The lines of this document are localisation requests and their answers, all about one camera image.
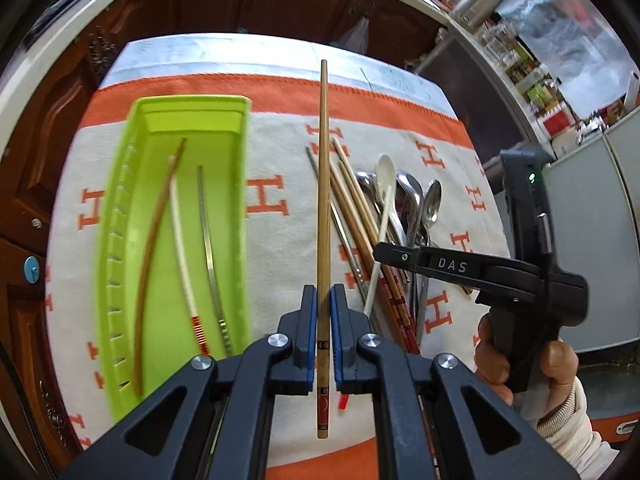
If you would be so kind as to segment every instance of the white chopstick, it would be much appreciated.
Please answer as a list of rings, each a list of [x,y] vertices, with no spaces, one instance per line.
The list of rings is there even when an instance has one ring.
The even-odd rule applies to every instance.
[[[189,276],[189,267],[187,266],[187,254],[184,249],[184,239],[182,238],[182,220],[180,218],[180,205],[178,200],[178,180],[175,175],[172,176],[171,184],[169,185],[169,200],[171,205],[171,220],[174,228],[175,254],[178,258],[178,267],[180,268],[182,291],[185,299],[187,300],[187,307],[189,309],[191,323],[193,324],[193,333],[196,337],[196,342],[200,347],[200,351],[204,355],[209,355],[207,339],[205,337],[202,324],[200,323],[200,316],[198,316],[196,299],[193,293],[193,286],[191,285],[191,278]]]
[[[392,196],[391,186],[386,188],[385,193],[385,206],[382,210],[382,219],[380,221],[380,230],[378,231],[378,243],[381,244],[385,241],[386,225],[389,222],[389,211],[391,210],[391,203],[394,197]],[[380,276],[380,262],[376,261],[373,264],[373,270],[371,271],[371,278],[369,280],[369,290],[367,291],[367,301],[364,303],[364,314],[369,317],[371,315],[371,309],[373,308],[373,298],[376,295],[376,288],[378,284],[378,277]]]

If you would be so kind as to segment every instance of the finger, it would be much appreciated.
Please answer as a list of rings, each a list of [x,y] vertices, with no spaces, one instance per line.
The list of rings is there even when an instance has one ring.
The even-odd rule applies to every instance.
[[[476,370],[476,376],[489,386],[494,393],[500,397],[508,406],[513,404],[513,392],[507,388],[504,384],[494,384],[487,380],[478,370]]]
[[[546,412],[560,406],[571,393],[578,369],[578,356],[566,343],[551,341],[540,355],[540,369],[550,377]]]
[[[507,358],[490,341],[482,340],[476,346],[476,365],[480,373],[493,384],[503,384],[509,378]]]
[[[491,341],[494,338],[494,329],[491,326],[489,313],[484,314],[478,323],[478,336],[484,341]]]

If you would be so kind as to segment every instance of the white sweater sleeve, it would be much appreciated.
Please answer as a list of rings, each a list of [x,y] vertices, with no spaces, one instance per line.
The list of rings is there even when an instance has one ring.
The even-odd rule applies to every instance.
[[[591,428],[587,397],[578,378],[575,378],[575,413],[546,441],[574,467],[582,480],[598,480],[618,454]]]

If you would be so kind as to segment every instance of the green container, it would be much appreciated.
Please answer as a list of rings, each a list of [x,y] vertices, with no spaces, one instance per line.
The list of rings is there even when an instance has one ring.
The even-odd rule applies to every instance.
[[[98,237],[95,298],[100,361],[115,421],[200,353],[182,291],[167,202],[151,261],[143,324],[143,395],[133,391],[136,298],[146,236],[180,140],[176,177],[182,236],[209,351],[225,357],[210,298],[197,167],[204,167],[207,211],[222,308],[235,353],[250,341],[244,280],[245,139],[251,101],[242,96],[161,96],[134,102],[111,168]]]

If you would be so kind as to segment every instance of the ribbed cuff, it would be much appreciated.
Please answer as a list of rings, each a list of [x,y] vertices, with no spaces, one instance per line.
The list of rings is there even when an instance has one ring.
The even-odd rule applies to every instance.
[[[542,438],[549,438],[553,434],[560,431],[560,429],[569,422],[571,416],[575,413],[575,382],[571,388],[571,393],[566,398],[565,402],[556,410],[556,412],[549,418],[543,419],[538,424],[538,434]]]

